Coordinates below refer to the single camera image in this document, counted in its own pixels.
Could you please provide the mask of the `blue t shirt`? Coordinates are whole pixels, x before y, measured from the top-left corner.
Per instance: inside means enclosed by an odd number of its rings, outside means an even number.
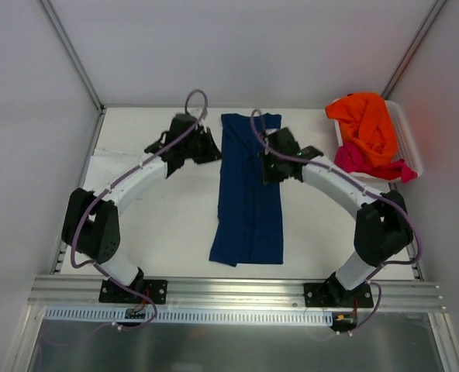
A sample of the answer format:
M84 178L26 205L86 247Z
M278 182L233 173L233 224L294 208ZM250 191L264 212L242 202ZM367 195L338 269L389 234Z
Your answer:
M218 226L209 254L212 262L281 265L283 217L279 184L263 183L263 146L250 118L221 115L222 163L219 172Z

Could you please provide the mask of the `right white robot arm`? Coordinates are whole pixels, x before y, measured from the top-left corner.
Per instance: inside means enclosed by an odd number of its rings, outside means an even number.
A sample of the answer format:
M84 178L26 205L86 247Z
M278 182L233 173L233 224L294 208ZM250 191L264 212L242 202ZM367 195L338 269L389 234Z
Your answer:
M383 266L404 264L391 257L412 243L414 232L397 191L384 193L362 184L315 147L301 148L287 127L257 138L264 146L265 183L294 178L321 191L355 220L354 252L333 273L328 288L332 303L348 305L356 297L356 288Z

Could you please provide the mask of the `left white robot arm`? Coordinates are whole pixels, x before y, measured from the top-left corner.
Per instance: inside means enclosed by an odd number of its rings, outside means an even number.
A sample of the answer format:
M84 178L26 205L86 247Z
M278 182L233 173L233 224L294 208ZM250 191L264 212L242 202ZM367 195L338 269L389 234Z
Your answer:
M202 124L205 116L176 114L169 130L145 149L136 165L103 186L77 188L69 197L61 240L71 249L71 266L92 265L116 283L116 293L124 301L141 298L143 272L119 251L119 217L134 199L167 180L186 160L207 164L222 159L210 129Z

